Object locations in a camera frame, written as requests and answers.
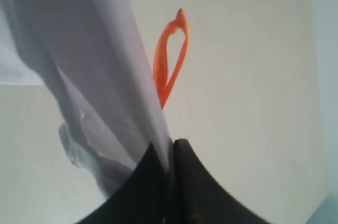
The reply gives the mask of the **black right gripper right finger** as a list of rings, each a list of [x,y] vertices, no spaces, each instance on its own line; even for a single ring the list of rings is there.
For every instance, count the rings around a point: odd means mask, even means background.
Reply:
[[[213,178],[189,141],[174,142],[178,223],[267,223]]]

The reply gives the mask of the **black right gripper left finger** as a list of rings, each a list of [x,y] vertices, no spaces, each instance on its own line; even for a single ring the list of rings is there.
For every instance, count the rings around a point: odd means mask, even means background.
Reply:
[[[150,143],[127,181],[79,224],[163,223],[164,187],[163,167]]]

